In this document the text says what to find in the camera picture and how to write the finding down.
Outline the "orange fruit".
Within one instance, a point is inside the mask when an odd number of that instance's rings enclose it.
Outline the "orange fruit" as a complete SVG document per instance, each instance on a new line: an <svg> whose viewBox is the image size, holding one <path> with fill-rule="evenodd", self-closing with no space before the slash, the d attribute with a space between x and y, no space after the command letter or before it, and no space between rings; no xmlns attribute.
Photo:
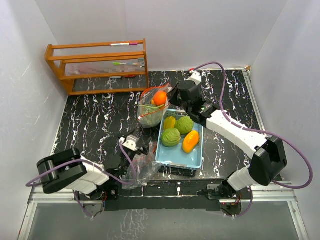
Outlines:
<svg viewBox="0 0 320 240"><path fill-rule="evenodd" d="M153 102L157 107L166 104L167 93L165 91L158 91L153 97Z"/></svg>

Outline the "netted green melon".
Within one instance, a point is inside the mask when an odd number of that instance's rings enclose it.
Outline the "netted green melon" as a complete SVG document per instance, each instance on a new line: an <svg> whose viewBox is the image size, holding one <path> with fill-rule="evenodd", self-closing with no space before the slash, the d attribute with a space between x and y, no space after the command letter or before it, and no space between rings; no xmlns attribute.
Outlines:
<svg viewBox="0 0 320 240"><path fill-rule="evenodd" d="M163 109L154 104L139 104L137 118L142 128L156 127L163 118Z"/></svg>

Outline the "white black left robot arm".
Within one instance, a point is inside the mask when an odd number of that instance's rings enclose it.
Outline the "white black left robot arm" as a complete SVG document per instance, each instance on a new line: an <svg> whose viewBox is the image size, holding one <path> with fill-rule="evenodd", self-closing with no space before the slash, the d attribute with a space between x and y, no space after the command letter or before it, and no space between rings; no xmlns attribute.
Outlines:
<svg viewBox="0 0 320 240"><path fill-rule="evenodd" d="M152 138L146 140L133 135L134 131L118 137L120 153L110 154L102 164L88 160L78 148L71 148L41 159L37 164L39 181L45 194L63 189L81 192L93 200L103 195L109 180L130 184L137 175L133 169L135 156L149 153Z"/></svg>

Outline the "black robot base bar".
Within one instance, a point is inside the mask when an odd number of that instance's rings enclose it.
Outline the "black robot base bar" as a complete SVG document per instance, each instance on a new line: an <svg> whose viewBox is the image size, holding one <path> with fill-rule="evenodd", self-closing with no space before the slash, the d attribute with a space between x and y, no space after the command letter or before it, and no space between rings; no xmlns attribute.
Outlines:
<svg viewBox="0 0 320 240"><path fill-rule="evenodd" d="M220 184L220 180L208 179L152 180L135 189L123 189L119 183L111 182L90 196L83 193L76 196L85 206L97 202L103 211L109 212L143 209L220 211L226 203L229 208L235 208L233 212L240 213L241 202L251 197L249 190L245 188L229 196L229 191Z"/></svg>

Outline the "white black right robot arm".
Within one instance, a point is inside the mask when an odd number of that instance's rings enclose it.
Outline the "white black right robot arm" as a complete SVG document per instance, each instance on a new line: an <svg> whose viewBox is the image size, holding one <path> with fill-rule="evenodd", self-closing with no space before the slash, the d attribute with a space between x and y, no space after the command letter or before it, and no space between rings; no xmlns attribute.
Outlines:
<svg viewBox="0 0 320 240"><path fill-rule="evenodd" d="M222 135L238 146L251 160L250 165L233 172L210 194L235 198L253 185L268 186L288 162L284 144L277 137L246 131L246 126L226 119L223 111L202 96L200 85L192 80L178 83L167 94L168 102L183 109L195 123Z"/></svg>

